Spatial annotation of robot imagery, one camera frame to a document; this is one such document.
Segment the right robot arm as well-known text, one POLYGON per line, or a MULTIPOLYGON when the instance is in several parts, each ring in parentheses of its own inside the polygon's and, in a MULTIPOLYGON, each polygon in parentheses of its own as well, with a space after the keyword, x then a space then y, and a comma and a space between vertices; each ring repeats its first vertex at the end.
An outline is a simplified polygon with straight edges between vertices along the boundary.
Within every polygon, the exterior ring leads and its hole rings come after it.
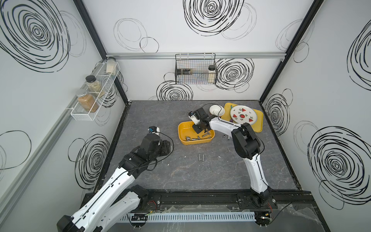
POLYGON ((271 192, 261 165, 261 142, 251 125, 228 122, 218 115, 207 114, 203 108, 190 111, 188 117, 193 121, 192 128, 196 133, 214 130, 232 138, 235 151, 243 159, 249 174, 252 204, 256 208, 266 206, 271 192))

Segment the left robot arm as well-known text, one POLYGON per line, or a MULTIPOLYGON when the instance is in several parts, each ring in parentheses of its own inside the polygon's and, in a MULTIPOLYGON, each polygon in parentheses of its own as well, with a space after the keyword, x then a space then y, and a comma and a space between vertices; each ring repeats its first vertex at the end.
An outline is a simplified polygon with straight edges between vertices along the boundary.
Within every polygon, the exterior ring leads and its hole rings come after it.
POLYGON ((147 203, 148 192, 139 185, 119 198, 139 175, 156 166, 174 151, 171 137, 161 139, 159 128, 149 127, 141 144, 126 154, 109 180, 72 216, 64 215, 57 223, 59 232, 107 232, 123 216, 147 203))

